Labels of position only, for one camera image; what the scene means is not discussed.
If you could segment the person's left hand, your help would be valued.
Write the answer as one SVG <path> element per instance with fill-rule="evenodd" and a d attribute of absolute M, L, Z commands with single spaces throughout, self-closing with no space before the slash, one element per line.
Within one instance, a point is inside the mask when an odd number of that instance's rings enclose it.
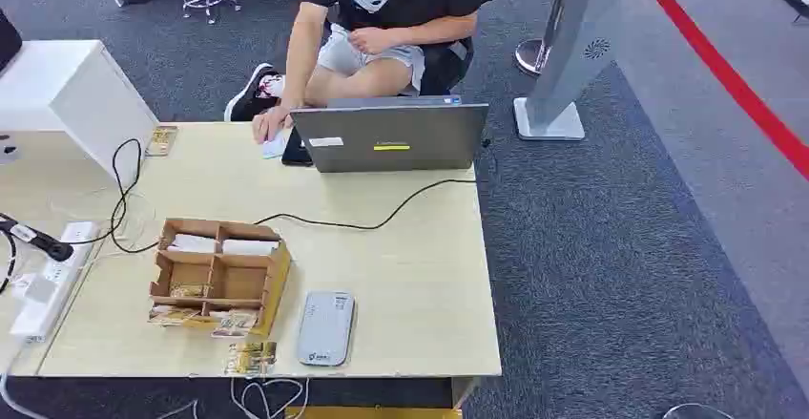
<path fill-rule="evenodd" d="M 380 28 L 360 28 L 348 34 L 349 43 L 359 52 L 380 54 L 397 45 L 392 30 Z"/>

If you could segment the person's right hand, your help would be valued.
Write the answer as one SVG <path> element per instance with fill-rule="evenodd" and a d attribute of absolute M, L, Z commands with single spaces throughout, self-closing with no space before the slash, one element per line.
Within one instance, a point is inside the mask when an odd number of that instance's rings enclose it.
<path fill-rule="evenodd" d="M 292 124 L 289 108 L 282 105 L 272 107 L 253 117 L 253 138 L 257 144 L 273 141 L 282 129 L 290 128 Z"/>

